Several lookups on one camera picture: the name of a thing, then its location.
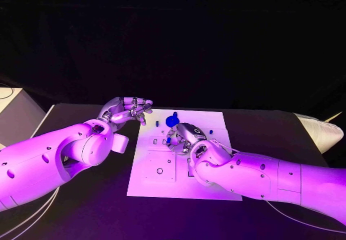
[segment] robotic arm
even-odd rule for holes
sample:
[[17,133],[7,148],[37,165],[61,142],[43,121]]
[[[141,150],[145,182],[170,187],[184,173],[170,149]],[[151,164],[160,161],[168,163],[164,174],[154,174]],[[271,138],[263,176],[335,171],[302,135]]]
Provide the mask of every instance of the robotic arm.
[[201,130],[188,123],[178,123],[167,138],[174,133],[177,145],[165,145],[178,155],[190,153],[193,176],[203,186],[217,184],[252,199],[299,205],[346,225],[346,169],[236,151],[216,139],[207,140]]
[[27,139],[0,150],[0,212],[54,190],[76,174],[123,153],[128,138],[115,133],[128,120],[145,125],[152,101],[115,97],[96,119]]

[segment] white robotic arm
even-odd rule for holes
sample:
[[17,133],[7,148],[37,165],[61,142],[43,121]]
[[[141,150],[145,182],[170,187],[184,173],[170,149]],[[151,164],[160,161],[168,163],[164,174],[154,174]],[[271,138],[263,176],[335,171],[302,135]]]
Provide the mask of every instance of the white robotic arm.
[[168,138],[174,132],[177,145],[167,143],[167,147],[178,155],[190,154],[193,176],[201,185],[217,184],[252,199],[299,205],[346,225],[346,169],[292,163],[233,149],[229,153],[188,123],[171,128]]
[[10,209],[64,184],[105,160],[110,151],[123,153],[128,138],[115,133],[128,120],[145,125],[152,102],[116,97],[98,118],[27,139],[0,150],[0,211]]

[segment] table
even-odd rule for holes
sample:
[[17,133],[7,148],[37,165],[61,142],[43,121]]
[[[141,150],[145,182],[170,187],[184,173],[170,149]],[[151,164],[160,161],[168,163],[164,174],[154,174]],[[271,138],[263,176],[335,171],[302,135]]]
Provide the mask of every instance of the table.
[[21,88],[0,87],[0,149],[30,138],[44,115]]
[[[36,136],[95,118],[100,108],[100,105],[54,105]],[[204,108],[174,110],[221,112],[230,144],[239,151],[327,167],[292,113]],[[128,121],[118,131],[129,138],[125,153],[110,152],[103,163],[80,172],[60,187],[44,216],[17,239],[346,239],[344,234],[292,221],[265,201],[247,197],[242,197],[242,201],[221,201],[126,196],[138,129],[139,122]],[[50,194],[0,213],[0,233],[31,215],[48,197]],[[346,231],[343,224],[325,215],[288,203],[273,202],[272,205],[299,221]]]

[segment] blue object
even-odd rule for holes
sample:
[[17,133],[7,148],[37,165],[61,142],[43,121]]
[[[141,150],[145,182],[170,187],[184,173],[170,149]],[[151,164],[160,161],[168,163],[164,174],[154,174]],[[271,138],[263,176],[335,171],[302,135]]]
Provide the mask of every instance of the blue object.
[[165,125],[171,128],[178,124],[177,112],[174,111],[172,116],[168,116],[165,119]]

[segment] white board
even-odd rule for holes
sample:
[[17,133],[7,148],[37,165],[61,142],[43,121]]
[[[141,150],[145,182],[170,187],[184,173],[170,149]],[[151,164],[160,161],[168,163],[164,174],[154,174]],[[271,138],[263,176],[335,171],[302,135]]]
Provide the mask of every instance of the white board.
[[152,109],[152,113],[145,114],[145,126],[139,126],[138,130],[126,196],[240,201],[240,195],[216,184],[203,186],[188,176],[190,156],[175,155],[165,147],[164,140],[170,130],[165,118],[172,112],[177,112],[180,123],[200,128],[207,140],[214,138],[230,147],[221,112]]

